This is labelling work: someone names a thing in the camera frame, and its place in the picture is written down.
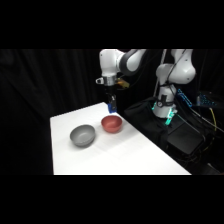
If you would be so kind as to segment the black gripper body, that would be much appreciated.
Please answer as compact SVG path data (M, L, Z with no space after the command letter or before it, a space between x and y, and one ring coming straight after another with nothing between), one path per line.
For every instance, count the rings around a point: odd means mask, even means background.
M116 93L116 82L117 82L117 78L115 76L103 78L103 85L108 95L112 96Z

